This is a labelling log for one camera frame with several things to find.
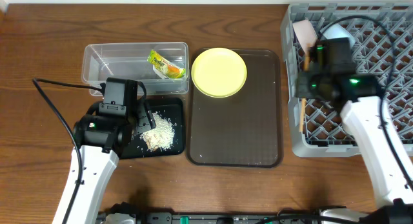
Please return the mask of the rice food waste pile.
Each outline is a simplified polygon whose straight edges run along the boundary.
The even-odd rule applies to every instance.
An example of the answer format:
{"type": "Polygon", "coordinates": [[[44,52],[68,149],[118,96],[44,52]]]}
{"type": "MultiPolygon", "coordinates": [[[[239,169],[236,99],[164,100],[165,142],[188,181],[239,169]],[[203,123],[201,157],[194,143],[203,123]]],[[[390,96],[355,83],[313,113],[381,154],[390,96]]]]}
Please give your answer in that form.
{"type": "Polygon", "coordinates": [[[164,151],[172,148],[175,136],[174,124],[158,112],[153,113],[156,127],[140,135],[150,151],[164,151]]]}

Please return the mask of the wooden chopstick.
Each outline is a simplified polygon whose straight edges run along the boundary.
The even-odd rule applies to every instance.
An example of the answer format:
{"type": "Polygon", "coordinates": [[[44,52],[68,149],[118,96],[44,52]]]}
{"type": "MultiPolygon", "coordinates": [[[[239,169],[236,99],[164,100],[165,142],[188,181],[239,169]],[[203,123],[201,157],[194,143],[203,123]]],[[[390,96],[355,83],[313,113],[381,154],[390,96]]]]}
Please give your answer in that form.
{"type": "Polygon", "coordinates": [[[309,69],[309,63],[310,63],[310,53],[309,53],[309,51],[307,51],[305,53],[303,71],[307,71],[309,69]]]}
{"type": "Polygon", "coordinates": [[[306,106],[307,100],[305,98],[301,99],[301,110],[300,110],[300,116],[299,116],[299,131],[302,133],[303,132],[303,126],[304,126],[304,120],[305,120],[305,106],[306,106]]]}

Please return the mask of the white cup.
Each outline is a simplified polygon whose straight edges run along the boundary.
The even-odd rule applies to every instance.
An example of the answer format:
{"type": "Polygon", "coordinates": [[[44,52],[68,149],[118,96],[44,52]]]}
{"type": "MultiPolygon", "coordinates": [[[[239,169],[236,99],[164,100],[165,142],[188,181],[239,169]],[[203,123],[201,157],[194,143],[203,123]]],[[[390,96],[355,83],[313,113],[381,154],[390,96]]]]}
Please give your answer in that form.
{"type": "Polygon", "coordinates": [[[338,38],[347,38],[349,40],[350,47],[353,47],[356,43],[355,38],[339,24],[332,25],[322,33],[322,40],[338,38]]]}

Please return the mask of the pink bowl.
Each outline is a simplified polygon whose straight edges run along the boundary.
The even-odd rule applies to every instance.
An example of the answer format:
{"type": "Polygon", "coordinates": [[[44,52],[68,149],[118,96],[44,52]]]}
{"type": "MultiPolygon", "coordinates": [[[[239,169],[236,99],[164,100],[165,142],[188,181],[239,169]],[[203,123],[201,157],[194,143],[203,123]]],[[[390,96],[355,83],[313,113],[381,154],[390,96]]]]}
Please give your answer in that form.
{"type": "Polygon", "coordinates": [[[307,19],[293,23],[294,33],[302,47],[305,55],[308,55],[308,49],[314,46],[317,41],[316,31],[311,22],[307,19]]]}

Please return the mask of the green yellow snack wrapper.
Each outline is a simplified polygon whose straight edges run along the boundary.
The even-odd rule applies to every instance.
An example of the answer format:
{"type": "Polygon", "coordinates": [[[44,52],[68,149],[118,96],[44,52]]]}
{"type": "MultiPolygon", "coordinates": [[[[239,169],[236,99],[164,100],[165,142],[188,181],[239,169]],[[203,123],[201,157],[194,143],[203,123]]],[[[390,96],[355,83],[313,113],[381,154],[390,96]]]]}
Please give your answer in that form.
{"type": "Polygon", "coordinates": [[[185,74],[184,68],[171,63],[155,50],[150,51],[147,61],[151,63],[158,72],[169,79],[179,79],[185,74]]]}

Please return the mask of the yellow plate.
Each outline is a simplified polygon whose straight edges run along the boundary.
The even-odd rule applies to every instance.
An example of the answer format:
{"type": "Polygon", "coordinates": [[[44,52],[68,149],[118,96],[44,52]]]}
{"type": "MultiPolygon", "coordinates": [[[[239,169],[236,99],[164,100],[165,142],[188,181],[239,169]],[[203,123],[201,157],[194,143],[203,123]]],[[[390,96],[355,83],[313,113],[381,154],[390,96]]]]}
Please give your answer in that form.
{"type": "Polygon", "coordinates": [[[240,91],[247,80],[247,66],[242,57],[227,48],[210,48],[192,63],[192,82],[204,95],[224,98],[240,91]]]}

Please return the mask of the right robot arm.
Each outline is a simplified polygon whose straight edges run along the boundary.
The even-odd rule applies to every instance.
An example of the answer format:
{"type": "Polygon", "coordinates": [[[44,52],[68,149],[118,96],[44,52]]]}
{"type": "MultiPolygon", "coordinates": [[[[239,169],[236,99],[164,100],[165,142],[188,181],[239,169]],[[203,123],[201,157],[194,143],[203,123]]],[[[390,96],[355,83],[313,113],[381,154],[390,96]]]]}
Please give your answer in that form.
{"type": "Polygon", "coordinates": [[[367,167],[377,209],[325,209],[322,223],[412,223],[412,162],[391,120],[377,78],[357,74],[347,38],[316,41],[305,51],[296,97],[328,101],[353,136],[367,167]]]}

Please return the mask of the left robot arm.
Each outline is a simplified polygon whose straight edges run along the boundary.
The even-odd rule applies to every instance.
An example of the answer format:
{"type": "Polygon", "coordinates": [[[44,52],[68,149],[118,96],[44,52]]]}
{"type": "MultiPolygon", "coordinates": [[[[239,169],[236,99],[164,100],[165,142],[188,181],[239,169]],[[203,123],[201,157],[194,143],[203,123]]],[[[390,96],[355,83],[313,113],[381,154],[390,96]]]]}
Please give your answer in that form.
{"type": "Polygon", "coordinates": [[[90,105],[72,131],[70,172],[54,223],[94,223],[111,175],[133,137],[156,127],[140,81],[109,77],[102,101],[90,105]],[[142,96],[137,91],[143,90],[142,96]]]}

